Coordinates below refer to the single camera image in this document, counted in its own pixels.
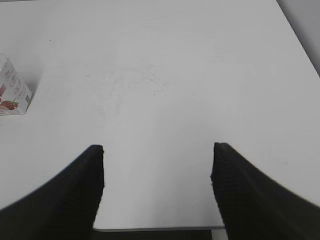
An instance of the dark floor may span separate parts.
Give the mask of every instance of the dark floor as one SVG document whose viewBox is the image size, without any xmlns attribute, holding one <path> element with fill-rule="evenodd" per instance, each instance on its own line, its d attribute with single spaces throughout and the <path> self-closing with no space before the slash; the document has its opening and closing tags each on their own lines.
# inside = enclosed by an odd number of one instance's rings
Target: dark floor
<svg viewBox="0 0 320 240">
<path fill-rule="evenodd" d="M 210 230 L 179 231 L 93 231 L 90 240 L 212 240 Z"/>
</svg>

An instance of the milk carton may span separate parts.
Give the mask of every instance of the milk carton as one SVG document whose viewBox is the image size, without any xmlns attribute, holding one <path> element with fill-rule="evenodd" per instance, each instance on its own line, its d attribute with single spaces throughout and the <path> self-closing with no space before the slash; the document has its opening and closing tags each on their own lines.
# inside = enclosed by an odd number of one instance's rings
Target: milk carton
<svg viewBox="0 0 320 240">
<path fill-rule="evenodd" d="M 0 115 L 24 114 L 32 95 L 9 58 L 0 54 Z"/>
</svg>

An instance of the carton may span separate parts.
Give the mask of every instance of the carton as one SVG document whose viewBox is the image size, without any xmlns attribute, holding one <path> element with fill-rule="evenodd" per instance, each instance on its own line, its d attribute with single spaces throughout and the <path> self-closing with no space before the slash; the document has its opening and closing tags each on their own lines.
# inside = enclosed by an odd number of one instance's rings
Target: carton
<svg viewBox="0 0 320 240">
<path fill-rule="evenodd" d="M 0 115 L 26 113 L 32 95 L 9 58 L 0 54 Z"/>
</svg>

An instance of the white table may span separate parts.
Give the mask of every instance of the white table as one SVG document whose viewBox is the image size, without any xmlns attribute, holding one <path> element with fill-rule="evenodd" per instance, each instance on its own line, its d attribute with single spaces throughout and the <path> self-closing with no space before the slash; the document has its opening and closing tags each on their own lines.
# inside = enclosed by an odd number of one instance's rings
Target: white table
<svg viewBox="0 0 320 240">
<path fill-rule="evenodd" d="M 95 228 L 223 226 L 214 142 L 320 205 L 320 80 L 275 0 L 0 3 L 0 52 L 38 86 L 0 117 L 0 208 L 101 144 Z"/>
</svg>

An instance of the white surface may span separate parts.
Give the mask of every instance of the white surface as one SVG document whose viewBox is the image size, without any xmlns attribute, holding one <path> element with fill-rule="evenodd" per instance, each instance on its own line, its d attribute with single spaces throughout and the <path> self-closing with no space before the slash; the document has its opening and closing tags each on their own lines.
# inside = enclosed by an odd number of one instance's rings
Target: white surface
<svg viewBox="0 0 320 240">
<path fill-rule="evenodd" d="M 227 231 L 225 229 L 211 230 L 212 240 L 228 240 Z"/>
<path fill-rule="evenodd" d="M 278 0 L 278 2 L 320 74 L 320 1 Z"/>
<path fill-rule="evenodd" d="M 0 117 L 0 207 L 101 144 L 95 228 L 222 226 L 214 142 L 320 204 L 320 81 L 275 0 L 8 2 L 0 32 L 40 80 Z"/>
</svg>

